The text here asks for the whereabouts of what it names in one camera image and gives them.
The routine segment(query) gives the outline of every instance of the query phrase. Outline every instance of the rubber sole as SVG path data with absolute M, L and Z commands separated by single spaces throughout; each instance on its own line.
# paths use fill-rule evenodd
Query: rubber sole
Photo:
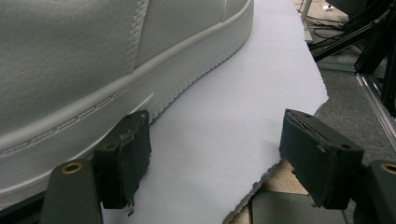
M 132 74 L 54 113 L 48 119 L 51 121 L 39 121 L 44 123 L 0 139 L 0 148 L 4 148 L 0 151 L 0 208 L 45 190 L 53 167 L 89 157 L 125 115 L 147 109 L 150 121 L 156 119 L 195 80 L 242 47 L 252 19 L 253 1 L 248 0 L 227 21 L 180 42 Z

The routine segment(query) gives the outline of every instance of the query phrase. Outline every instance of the white sneaker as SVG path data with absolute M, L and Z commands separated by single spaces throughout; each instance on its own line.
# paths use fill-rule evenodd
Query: white sneaker
M 0 2 L 0 207 L 127 114 L 155 119 L 247 40 L 253 0 Z

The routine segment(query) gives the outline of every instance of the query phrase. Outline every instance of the white paper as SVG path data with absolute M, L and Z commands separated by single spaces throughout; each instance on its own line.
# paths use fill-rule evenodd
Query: white paper
M 105 223 L 223 223 L 279 162 L 285 109 L 313 114 L 327 99 L 291 0 L 256 0 L 245 46 L 150 127 L 134 214 L 105 210 Z

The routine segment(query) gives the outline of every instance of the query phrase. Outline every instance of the shoe upper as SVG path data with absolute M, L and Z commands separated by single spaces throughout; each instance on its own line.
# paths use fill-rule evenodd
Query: shoe upper
M 106 96 L 91 105 L 83 99 L 230 19 L 247 1 L 0 1 L 0 163 Z M 67 136 L 59 144 L 79 139 Z M 0 167 L 0 194 L 50 166 L 40 148 L 27 149 L 31 164 Z

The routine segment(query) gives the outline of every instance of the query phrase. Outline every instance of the white leather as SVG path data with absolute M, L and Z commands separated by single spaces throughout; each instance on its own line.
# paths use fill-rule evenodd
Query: white leather
M 0 208 L 43 190 L 126 114 L 156 117 L 251 27 L 241 0 L 148 2 L 0 2 Z

